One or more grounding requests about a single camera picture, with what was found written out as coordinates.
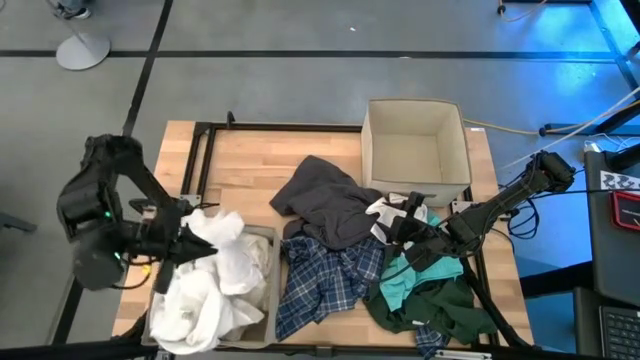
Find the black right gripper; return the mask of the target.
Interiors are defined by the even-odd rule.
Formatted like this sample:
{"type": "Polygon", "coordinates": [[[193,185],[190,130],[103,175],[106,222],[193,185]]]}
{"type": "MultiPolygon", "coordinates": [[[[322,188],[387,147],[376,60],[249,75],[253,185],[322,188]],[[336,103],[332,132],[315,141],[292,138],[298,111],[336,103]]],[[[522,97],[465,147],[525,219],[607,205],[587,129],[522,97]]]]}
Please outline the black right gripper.
{"type": "Polygon", "coordinates": [[[449,238],[438,227],[415,218],[417,210],[424,204],[425,196],[411,192],[404,209],[406,217],[395,216],[390,227],[390,239],[412,245],[404,251],[406,260],[414,271],[424,271],[441,256],[450,256],[449,238]]]}

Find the small white garment dark trim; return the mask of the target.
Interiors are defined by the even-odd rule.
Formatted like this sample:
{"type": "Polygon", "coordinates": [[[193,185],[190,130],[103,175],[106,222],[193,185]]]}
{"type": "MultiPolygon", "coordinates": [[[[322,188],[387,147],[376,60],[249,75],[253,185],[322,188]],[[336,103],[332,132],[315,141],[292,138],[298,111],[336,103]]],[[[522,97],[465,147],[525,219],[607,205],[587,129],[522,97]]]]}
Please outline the small white garment dark trim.
{"type": "Polygon", "coordinates": [[[390,240],[390,228],[396,217],[405,218],[407,211],[403,206],[409,200],[407,196],[389,193],[387,197],[382,197],[371,204],[365,211],[367,215],[376,215],[374,225],[370,232],[382,243],[390,240]]]}

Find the teal garment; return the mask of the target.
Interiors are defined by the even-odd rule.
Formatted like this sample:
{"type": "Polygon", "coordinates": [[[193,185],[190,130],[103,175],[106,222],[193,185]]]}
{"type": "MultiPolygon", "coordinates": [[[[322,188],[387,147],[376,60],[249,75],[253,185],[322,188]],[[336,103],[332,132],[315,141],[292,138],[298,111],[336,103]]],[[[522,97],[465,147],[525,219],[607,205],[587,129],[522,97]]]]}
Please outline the teal garment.
{"type": "Polygon", "coordinates": [[[452,257],[442,257],[426,270],[416,271],[411,267],[403,270],[409,265],[405,255],[400,253],[395,256],[393,246],[387,246],[385,250],[391,254],[384,255],[381,275],[384,281],[380,284],[380,290],[390,311],[400,309],[418,285],[429,281],[456,278],[463,274],[460,260],[452,257]]]}

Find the large white garment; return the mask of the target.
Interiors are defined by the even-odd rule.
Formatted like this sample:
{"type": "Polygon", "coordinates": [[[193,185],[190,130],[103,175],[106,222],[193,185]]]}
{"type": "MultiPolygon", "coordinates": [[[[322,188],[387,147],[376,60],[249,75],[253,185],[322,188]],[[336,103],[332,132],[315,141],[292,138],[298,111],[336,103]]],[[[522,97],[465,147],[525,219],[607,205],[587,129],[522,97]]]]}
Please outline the large white garment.
{"type": "Polygon", "coordinates": [[[236,212],[209,217],[197,209],[181,220],[217,253],[181,264],[169,289],[154,297],[150,337],[165,350],[189,355],[238,340],[268,311],[273,247],[246,231],[236,212]]]}

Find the dark green garment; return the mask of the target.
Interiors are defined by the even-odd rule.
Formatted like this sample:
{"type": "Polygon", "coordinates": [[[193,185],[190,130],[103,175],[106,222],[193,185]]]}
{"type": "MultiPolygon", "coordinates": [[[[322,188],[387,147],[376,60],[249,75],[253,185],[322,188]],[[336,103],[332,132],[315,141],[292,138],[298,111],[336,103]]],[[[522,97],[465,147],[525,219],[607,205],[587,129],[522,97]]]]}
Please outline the dark green garment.
{"type": "Polygon", "coordinates": [[[463,274],[418,285],[396,311],[389,310],[382,296],[381,277],[369,287],[369,297],[363,303],[374,321],[387,331],[430,329],[466,345],[482,334],[495,333],[497,327],[488,312],[475,305],[463,274]]]}

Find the blue plaid shirt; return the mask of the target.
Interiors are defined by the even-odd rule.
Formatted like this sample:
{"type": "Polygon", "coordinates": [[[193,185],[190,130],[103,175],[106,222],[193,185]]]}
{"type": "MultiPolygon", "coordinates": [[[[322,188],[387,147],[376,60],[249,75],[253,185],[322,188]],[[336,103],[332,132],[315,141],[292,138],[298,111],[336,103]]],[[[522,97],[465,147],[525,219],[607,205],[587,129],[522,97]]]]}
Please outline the blue plaid shirt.
{"type": "Polygon", "coordinates": [[[276,315],[279,341],[332,313],[354,309],[369,297],[369,287],[381,278],[385,260],[385,247],[374,237],[333,250],[302,235],[284,240],[281,250],[288,273],[276,315]]]}

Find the dark grey garment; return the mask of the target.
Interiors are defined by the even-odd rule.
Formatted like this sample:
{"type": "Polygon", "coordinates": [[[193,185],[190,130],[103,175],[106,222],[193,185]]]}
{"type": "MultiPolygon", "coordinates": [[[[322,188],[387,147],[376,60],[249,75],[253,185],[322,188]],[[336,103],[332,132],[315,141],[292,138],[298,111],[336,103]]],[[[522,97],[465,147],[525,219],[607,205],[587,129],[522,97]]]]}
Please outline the dark grey garment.
{"type": "Polygon", "coordinates": [[[285,225],[285,237],[304,233],[332,250],[342,250],[371,235],[375,218],[366,210],[381,197],[334,164],[309,155],[270,206],[281,216],[298,217],[285,225]]]}

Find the beige fabric storage bin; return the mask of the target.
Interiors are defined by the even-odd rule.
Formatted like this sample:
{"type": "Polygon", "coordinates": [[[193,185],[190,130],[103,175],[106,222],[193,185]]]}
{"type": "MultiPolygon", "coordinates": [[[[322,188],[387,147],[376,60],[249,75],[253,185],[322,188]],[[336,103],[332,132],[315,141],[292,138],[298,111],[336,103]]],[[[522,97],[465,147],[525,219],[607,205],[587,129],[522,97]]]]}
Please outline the beige fabric storage bin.
{"type": "Polygon", "coordinates": [[[225,255],[181,265],[167,293],[151,295],[144,345],[189,355],[215,348],[261,349],[275,342],[280,237],[273,228],[247,225],[240,241],[260,281],[238,291],[238,282],[221,275],[220,266],[229,260],[225,255]]]}
{"type": "Polygon", "coordinates": [[[418,192],[444,207],[472,183],[460,107],[432,99],[373,99],[361,130],[362,182],[384,194],[418,192]]]}

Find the black support beam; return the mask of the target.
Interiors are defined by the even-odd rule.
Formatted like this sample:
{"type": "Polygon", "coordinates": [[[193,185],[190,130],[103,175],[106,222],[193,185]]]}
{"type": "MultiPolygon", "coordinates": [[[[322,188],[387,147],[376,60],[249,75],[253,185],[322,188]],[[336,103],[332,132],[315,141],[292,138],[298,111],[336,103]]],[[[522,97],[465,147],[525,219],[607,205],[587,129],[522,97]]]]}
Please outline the black support beam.
{"type": "Polygon", "coordinates": [[[594,286],[593,263],[574,264],[520,279],[525,298],[534,298],[572,291],[576,287],[592,289],[594,286]]]}

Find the grey furniture foot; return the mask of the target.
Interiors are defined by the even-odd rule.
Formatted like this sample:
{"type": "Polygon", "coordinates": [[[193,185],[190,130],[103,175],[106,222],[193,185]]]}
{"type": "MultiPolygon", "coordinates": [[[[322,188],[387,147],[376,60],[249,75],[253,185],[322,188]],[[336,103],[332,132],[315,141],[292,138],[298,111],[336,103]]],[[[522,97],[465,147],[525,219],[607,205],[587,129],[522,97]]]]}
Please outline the grey furniture foot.
{"type": "Polygon", "coordinates": [[[37,226],[35,224],[3,212],[0,212],[0,227],[16,229],[26,233],[33,233],[37,230],[37,226]]]}

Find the black side desk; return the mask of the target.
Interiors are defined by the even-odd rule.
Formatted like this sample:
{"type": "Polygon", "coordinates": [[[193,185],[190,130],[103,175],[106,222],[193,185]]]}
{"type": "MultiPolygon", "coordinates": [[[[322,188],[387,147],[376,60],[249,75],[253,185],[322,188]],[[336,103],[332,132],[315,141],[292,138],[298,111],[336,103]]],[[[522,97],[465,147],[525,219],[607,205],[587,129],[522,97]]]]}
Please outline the black side desk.
{"type": "Polygon", "coordinates": [[[604,153],[585,154],[594,287],[603,296],[640,307],[640,231],[614,223],[611,193],[602,187],[602,172],[640,178],[640,165],[614,173],[604,153]]]}

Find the black floor stand leg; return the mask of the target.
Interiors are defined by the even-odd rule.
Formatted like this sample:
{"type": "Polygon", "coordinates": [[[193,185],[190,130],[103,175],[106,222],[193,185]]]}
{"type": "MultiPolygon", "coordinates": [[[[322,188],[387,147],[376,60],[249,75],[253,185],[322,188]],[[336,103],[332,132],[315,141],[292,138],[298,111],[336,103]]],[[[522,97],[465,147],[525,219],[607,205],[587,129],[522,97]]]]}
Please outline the black floor stand leg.
{"type": "Polygon", "coordinates": [[[620,109],[612,115],[605,115],[603,121],[587,121],[584,124],[548,123],[538,130],[542,137],[547,135],[568,135],[576,131],[577,135],[591,136],[607,134],[616,136],[640,136],[640,125],[629,125],[634,119],[640,119],[640,100],[620,109]]]}

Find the red and black device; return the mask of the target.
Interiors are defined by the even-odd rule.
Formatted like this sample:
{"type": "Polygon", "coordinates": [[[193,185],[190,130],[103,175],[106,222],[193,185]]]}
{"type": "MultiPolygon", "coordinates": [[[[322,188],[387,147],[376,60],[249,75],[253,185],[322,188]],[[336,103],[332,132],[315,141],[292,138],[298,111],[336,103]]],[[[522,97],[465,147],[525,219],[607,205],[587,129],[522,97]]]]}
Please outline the red and black device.
{"type": "Polygon", "coordinates": [[[611,205],[615,225],[627,230],[640,231],[640,195],[613,192],[611,205]]]}

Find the grey round-base stand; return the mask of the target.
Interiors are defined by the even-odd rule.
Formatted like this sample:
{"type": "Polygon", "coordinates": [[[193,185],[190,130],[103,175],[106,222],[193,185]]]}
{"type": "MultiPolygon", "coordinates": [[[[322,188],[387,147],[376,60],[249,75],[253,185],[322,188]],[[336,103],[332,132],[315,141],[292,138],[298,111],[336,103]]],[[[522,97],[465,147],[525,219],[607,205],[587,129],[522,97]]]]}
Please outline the grey round-base stand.
{"type": "Polygon", "coordinates": [[[55,52],[55,59],[60,67],[70,71],[88,70],[102,63],[110,54],[111,42],[108,37],[82,32],[58,13],[56,17],[71,32],[71,36],[55,52]]]}

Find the black laptop keyboard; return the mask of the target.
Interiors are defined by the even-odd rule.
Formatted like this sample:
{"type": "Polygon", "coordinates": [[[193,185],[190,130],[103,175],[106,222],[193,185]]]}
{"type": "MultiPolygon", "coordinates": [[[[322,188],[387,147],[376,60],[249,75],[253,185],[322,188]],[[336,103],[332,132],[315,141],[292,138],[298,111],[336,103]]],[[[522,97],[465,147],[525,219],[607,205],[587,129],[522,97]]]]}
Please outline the black laptop keyboard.
{"type": "Polygon", "coordinates": [[[575,288],[574,329],[579,355],[640,360],[640,308],[575,288]]]}

